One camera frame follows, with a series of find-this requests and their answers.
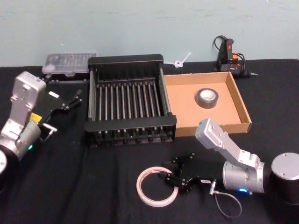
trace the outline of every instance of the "masking tape roll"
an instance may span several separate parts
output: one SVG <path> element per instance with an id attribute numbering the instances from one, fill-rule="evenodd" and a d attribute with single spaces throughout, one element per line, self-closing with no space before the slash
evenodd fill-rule
<path id="1" fill-rule="evenodd" d="M 156 207 L 156 208 L 161 208 L 164 207 L 166 205 L 169 205 L 170 203 L 172 203 L 174 201 L 174 199 L 176 199 L 177 195 L 178 195 L 178 187 L 174 187 L 173 189 L 173 193 L 166 199 L 161 200 L 161 201 L 155 201 L 152 200 L 148 197 L 145 196 L 145 194 L 143 193 L 142 189 L 141 189 L 141 184 L 142 181 L 150 174 L 153 173 L 160 173 L 160 172 L 167 172 L 167 173 L 172 173 L 170 170 L 164 168 L 164 167 L 150 167 L 148 169 L 146 169 L 145 171 L 143 171 L 142 173 L 140 173 L 137 182 L 136 182 L 136 189 L 137 189 L 137 193 L 140 197 L 140 199 L 146 203 L 149 206 L 152 207 Z"/>

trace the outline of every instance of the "cardboard box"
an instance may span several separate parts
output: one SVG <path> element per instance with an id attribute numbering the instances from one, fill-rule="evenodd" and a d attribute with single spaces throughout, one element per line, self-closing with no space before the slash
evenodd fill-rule
<path id="1" fill-rule="evenodd" d="M 176 137 L 194 136 L 199 122 L 213 118 L 228 133 L 246 133 L 252 124 L 230 72 L 165 75 L 171 112 L 177 116 Z M 211 88 L 219 98 L 212 109 L 197 105 L 198 90 Z"/>

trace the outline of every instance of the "black table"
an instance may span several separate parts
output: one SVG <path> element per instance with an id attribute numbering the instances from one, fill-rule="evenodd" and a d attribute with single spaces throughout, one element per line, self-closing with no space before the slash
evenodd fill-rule
<path id="1" fill-rule="evenodd" d="M 178 69 L 167 65 L 164 73 L 210 72 L 212 65 L 185 63 Z M 247 65 L 259 75 L 236 83 L 253 124 L 249 133 L 232 134 L 231 138 L 268 164 L 281 153 L 299 153 L 299 61 L 255 60 L 247 61 Z M 1 127 L 9 116 L 14 77 L 24 70 L 41 75 L 41 67 L 0 68 Z M 233 194 L 241 201 L 243 214 L 238 219 L 226 219 L 208 195 L 208 186 L 179 194 L 164 208 L 147 206 L 135 189 L 144 169 L 190 152 L 203 160 L 224 159 L 204 149 L 195 137 L 176 138 L 170 143 L 88 148 L 82 144 L 88 83 L 49 84 L 49 90 L 65 99 L 78 88 L 83 90 L 82 106 L 67 117 L 53 120 L 59 133 L 43 145 L 34 145 L 0 194 L 1 223 L 298 223 L 299 208 L 277 196 L 238 192 Z M 172 192 L 157 175 L 144 181 L 143 190 L 154 199 Z M 226 212 L 237 212 L 231 201 L 222 199 L 221 205 Z"/>

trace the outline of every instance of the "black dish rack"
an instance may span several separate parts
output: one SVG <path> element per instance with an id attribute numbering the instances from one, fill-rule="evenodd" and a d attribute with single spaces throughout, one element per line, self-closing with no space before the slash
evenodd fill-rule
<path id="1" fill-rule="evenodd" d="M 90 143 L 136 144 L 173 141 L 163 56 L 91 57 L 88 121 Z"/>

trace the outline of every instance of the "light blue wall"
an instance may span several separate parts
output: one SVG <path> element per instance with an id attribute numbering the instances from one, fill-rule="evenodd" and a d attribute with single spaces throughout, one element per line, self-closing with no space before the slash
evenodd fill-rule
<path id="1" fill-rule="evenodd" d="M 0 0 L 0 66 L 48 53 L 161 53 L 211 61 L 217 35 L 246 59 L 299 58 L 298 0 Z"/>

